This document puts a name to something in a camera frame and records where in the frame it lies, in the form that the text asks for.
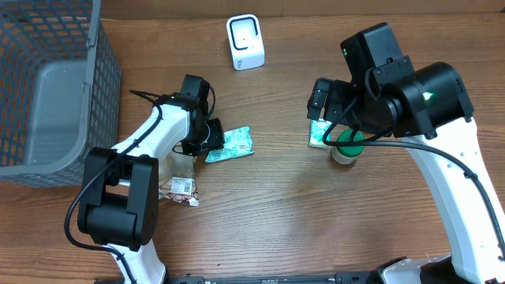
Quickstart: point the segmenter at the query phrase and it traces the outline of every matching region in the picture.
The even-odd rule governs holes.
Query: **green and white can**
[[[347,129],[342,132],[337,138],[338,142],[349,142],[350,135],[353,132],[351,129]],[[356,133],[354,141],[364,140],[363,134],[360,132]],[[365,146],[352,146],[352,147],[338,147],[334,146],[331,148],[331,156],[333,159],[343,165],[348,165],[356,161],[357,157],[361,155]]]

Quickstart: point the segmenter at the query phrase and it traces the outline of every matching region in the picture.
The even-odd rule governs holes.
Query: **teal snack bag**
[[[309,146],[318,148],[327,148],[323,143],[323,135],[330,127],[331,122],[320,118],[319,121],[310,121],[310,137]],[[328,140],[331,140],[331,133],[328,135]]]
[[[254,153],[253,140],[249,134],[249,127],[241,127],[224,133],[224,148],[210,151],[205,162],[214,163],[227,159],[238,158]]]

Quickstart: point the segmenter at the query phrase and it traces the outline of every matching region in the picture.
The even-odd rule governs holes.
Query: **wooden table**
[[[444,61],[459,71],[489,175],[505,201],[504,14],[265,18],[266,64],[241,72],[230,61],[226,19],[104,21],[123,71],[119,140],[151,113],[130,88],[175,92],[187,73],[214,86],[215,116],[224,129],[251,128],[254,155],[197,162],[199,207],[160,204],[154,242],[173,276],[368,270],[397,256],[450,251],[406,151],[368,148],[348,167],[307,147],[306,103],[315,79],[349,80],[340,42],[381,21],[389,22],[416,69]],[[65,239],[64,215],[80,188],[0,186],[1,283],[119,276],[110,255],[74,248]]]

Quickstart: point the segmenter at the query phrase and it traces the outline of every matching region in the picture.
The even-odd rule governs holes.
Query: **teal packet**
[[[249,127],[241,127],[224,133],[224,148],[210,151],[205,162],[214,163],[232,158],[238,158],[254,153],[253,140],[249,134]]]
[[[319,121],[310,121],[309,146],[327,148],[327,145],[323,143],[323,135],[330,125],[331,122],[325,121],[322,118],[320,118]],[[331,133],[328,135],[327,139],[331,140]]]

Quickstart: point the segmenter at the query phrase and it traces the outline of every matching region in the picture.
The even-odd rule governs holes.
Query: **plastic basket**
[[[121,70],[101,2],[0,1],[0,179],[79,185],[118,131]]]

